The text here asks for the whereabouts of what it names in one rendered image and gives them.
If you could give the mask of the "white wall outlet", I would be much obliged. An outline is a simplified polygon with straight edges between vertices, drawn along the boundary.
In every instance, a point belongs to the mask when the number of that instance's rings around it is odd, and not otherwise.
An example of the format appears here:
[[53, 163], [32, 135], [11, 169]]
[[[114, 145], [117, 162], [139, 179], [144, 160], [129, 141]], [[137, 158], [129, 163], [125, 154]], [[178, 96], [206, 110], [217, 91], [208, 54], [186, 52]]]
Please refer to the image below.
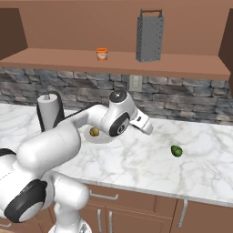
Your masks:
[[142, 91], [142, 81], [143, 81], [142, 76], [131, 75], [129, 77], [129, 90], [141, 92]]

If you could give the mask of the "grey metal box grater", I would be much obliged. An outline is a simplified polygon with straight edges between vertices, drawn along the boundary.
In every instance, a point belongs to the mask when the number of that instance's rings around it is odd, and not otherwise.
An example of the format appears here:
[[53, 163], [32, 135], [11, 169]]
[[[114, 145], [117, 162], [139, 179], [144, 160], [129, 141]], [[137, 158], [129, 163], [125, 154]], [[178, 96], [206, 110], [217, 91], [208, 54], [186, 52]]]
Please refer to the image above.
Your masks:
[[140, 63], [159, 61], [165, 18], [161, 10], [140, 10], [137, 18], [136, 60]]

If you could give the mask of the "brown wall cabinet door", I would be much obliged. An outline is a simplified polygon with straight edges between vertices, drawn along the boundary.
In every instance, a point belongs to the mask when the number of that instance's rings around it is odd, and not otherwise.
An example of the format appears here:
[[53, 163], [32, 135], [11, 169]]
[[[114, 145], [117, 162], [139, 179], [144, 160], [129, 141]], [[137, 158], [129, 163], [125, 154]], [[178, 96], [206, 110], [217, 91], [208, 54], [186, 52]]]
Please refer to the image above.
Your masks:
[[229, 9], [228, 20], [222, 37], [218, 57], [230, 72], [229, 89], [233, 97], [233, 8]]
[[18, 8], [0, 8], [0, 61], [27, 49]]

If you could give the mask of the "white plate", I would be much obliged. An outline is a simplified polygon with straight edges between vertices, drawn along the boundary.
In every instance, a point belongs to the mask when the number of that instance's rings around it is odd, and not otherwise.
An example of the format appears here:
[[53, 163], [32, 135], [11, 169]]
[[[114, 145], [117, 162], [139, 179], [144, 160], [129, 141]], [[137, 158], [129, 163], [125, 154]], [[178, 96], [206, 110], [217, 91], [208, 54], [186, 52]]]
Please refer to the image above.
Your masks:
[[113, 137], [110, 137], [105, 132], [99, 130], [99, 136], [98, 137], [92, 137], [89, 134], [89, 130], [92, 126], [88, 126], [84, 131], [84, 137], [88, 142], [94, 143], [94, 144], [108, 144], [114, 140]]

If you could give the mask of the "orange jam jar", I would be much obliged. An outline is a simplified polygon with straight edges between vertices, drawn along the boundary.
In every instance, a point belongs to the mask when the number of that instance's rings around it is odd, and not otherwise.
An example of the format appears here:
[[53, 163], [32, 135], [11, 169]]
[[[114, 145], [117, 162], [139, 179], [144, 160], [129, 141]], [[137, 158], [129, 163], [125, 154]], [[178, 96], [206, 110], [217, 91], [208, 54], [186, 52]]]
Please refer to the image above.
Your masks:
[[105, 47], [99, 47], [96, 50], [96, 57], [98, 61], [107, 60], [107, 49]]

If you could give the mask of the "grey paper towel roll holder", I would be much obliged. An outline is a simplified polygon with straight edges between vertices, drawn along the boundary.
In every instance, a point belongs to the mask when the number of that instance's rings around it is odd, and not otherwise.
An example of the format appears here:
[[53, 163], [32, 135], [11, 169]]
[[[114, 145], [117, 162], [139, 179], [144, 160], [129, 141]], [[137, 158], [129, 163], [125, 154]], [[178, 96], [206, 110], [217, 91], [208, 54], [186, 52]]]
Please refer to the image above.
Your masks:
[[56, 91], [49, 91], [37, 99], [36, 113], [41, 131], [53, 129], [65, 119], [61, 96]]

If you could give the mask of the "green avocado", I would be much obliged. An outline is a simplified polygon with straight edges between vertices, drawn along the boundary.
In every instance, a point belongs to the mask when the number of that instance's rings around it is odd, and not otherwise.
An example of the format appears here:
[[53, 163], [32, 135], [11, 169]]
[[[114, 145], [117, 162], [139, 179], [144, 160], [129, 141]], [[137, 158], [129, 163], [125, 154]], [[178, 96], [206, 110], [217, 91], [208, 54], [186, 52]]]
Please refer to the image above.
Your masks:
[[172, 155], [175, 156], [175, 157], [181, 157], [182, 154], [183, 154], [183, 150], [182, 150], [182, 148], [179, 147], [179, 146], [172, 146], [172, 147], [171, 147], [171, 153], [172, 153]]

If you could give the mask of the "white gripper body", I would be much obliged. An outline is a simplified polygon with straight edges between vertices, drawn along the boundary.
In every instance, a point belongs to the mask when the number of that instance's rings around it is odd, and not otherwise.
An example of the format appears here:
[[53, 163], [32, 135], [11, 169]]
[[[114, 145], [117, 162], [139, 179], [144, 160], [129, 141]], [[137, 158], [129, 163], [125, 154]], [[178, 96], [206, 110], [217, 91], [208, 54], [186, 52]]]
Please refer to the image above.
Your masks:
[[149, 117], [143, 113], [138, 113], [136, 118], [132, 120], [130, 124], [147, 135], [150, 135], [153, 131], [153, 126]]

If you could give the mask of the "brown open wall cabinet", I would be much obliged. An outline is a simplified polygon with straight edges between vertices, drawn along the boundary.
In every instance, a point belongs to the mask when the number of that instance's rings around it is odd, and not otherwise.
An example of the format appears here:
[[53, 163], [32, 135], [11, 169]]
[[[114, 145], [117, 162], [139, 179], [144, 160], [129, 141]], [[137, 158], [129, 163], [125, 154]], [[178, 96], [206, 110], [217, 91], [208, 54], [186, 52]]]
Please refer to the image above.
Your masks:
[[[225, 81], [218, 57], [233, 0], [0, 0], [18, 8], [27, 49], [0, 61], [3, 67], [171, 76]], [[161, 58], [136, 60], [140, 10], [165, 18]], [[107, 49], [98, 61], [96, 50]]]

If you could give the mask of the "brown drawer front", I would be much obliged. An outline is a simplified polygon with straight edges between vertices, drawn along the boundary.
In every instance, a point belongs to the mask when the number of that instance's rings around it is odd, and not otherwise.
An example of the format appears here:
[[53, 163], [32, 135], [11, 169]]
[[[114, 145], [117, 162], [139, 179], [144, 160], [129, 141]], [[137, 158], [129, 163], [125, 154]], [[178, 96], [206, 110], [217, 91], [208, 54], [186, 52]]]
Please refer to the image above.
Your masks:
[[103, 198], [90, 197], [91, 202], [102, 203], [109, 206], [138, 209], [154, 213], [160, 217], [172, 218], [174, 216], [177, 200], [175, 198], [162, 197], [152, 194], [145, 194], [136, 191], [123, 189], [100, 187], [88, 185], [89, 190], [95, 194], [114, 197], [119, 195], [118, 200], [109, 200]]
[[52, 207], [41, 210], [34, 218], [24, 223], [12, 223], [6, 218], [0, 218], [0, 224], [12, 224], [10, 228], [0, 227], [0, 233], [4, 231], [9, 233], [48, 233], [56, 221]]

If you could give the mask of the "brown base cupboard door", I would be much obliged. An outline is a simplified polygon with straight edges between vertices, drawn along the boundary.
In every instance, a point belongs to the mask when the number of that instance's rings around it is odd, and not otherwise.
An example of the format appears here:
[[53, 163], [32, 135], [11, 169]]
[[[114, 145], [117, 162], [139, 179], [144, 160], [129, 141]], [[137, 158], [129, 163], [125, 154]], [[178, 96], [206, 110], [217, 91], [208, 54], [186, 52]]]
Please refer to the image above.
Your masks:
[[169, 233], [171, 229], [171, 218], [121, 208], [106, 208], [108, 233], [109, 211], [113, 212], [113, 233]]
[[170, 233], [233, 233], [233, 208], [188, 201], [179, 227], [183, 207], [184, 200], [179, 199]]
[[98, 209], [101, 209], [102, 233], [107, 233], [106, 211], [104, 206], [97, 204], [87, 204], [83, 209], [80, 210], [80, 213], [83, 220], [89, 225], [89, 227], [91, 227], [92, 233], [99, 233], [97, 224]]

